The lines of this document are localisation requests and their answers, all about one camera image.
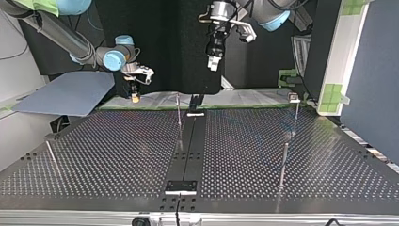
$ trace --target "perforated metal table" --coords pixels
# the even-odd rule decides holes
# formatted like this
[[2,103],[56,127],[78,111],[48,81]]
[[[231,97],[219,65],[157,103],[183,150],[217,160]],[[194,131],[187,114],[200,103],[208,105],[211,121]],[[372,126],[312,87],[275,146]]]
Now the perforated metal table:
[[[0,173],[0,209],[399,215],[399,175],[312,110],[297,122],[292,108],[177,121],[96,112]],[[168,181],[196,181],[197,195],[167,196]]]

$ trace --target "black backdrop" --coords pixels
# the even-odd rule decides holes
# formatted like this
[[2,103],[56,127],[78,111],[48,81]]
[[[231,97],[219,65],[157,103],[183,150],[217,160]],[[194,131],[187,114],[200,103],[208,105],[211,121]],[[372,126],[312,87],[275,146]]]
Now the black backdrop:
[[[214,94],[220,90],[221,69],[207,68],[207,25],[198,22],[204,0],[96,0],[107,43],[120,34],[134,37],[141,49],[138,61],[155,70],[143,92],[178,90]],[[121,93],[122,77],[116,76]]]

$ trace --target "black fabric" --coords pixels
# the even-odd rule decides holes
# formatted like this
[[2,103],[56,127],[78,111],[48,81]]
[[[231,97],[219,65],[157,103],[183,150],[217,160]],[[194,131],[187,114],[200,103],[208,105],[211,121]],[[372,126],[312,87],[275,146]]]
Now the black fabric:
[[[217,73],[207,68],[207,24],[198,22],[206,11],[203,0],[96,0],[108,45],[118,35],[132,35],[141,49],[138,61],[154,69],[143,93],[177,90],[215,94],[220,90],[222,66]],[[118,95],[125,96],[126,83],[115,73]]]
[[304,77],[311,96],[316,100],[322,89],[340,7],[341,0],[318,0]]

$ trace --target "robotic arm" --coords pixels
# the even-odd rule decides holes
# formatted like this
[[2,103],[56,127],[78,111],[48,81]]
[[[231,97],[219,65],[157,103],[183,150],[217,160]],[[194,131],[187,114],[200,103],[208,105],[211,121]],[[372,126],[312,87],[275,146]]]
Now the robotic arm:
[[[25,21],[38,33],[63,48],[70,54],[72,61],[81,65],[93,65],[94,68],[100,65],[109,71],[124,73],[125,80],[132,86],[131,95],[134,102],[139,101],[140,84],[149,85],[152,81],[153,70],[140,66],[136,62],[139,49],[135,48],[133,38],[130,36],[116,37],[116,45],[113,48],[99,47],[96,49],[83,35],[73,31],[48,12],[27,9],[12,0],[0,0],[0,9],[12,17]],[[136,78],[139,74],[146,76],[144,82]]]
[[231,28],[237,26],[240,40],[250,43],[256,40],[251,24],[240,22],[240,10],[248,10],[260,26],[268,31],[277,30],[290,16],[290,6],[296,0],[215,0],[205,14],[199,16],[201,23],[209,24],[209,42],[206,46],[208,68],[217,71],[218,63],[225,55],[226,38]]

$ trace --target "vertical metal pin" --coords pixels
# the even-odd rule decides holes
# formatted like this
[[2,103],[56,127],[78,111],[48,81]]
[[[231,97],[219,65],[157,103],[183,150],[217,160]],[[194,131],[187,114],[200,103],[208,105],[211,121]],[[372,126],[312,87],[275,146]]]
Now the vertical metal pin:
[[54,155],[53,149],[52,149],[51,144],[50,144],[50,142],[48,140],[46,140],[46,144],[47,144],[47,148],[49,149],[51,158],[53,159],[53,161],[56,162],[56,156]]
[[176,96],[176,106],[177,106],[177,115],[179,118],[178,124],[179,124],[180,128],[182,129],[182,113],[180,111],[180,93],[179,92],[177,93],[177,96]]
[[293,133],[292,133],[292,137],[294,137],[294,136],[296,135],[296,124],[297,124],[297,121],[298,121],[299,105],[300,105],[300,103],[297,103],[297,104],[296,104],[296,112],[295,112],[295,120],[294,120],[294,130],[293,130]]
[[285,165],[287,164],[287,155],[288,155],[288,143],[284,144],[284,153],[282,156],[282,167],[281,167],[281,175],[279,178],[279,188],[282,189],[284,187],[284,176],[285,176]]

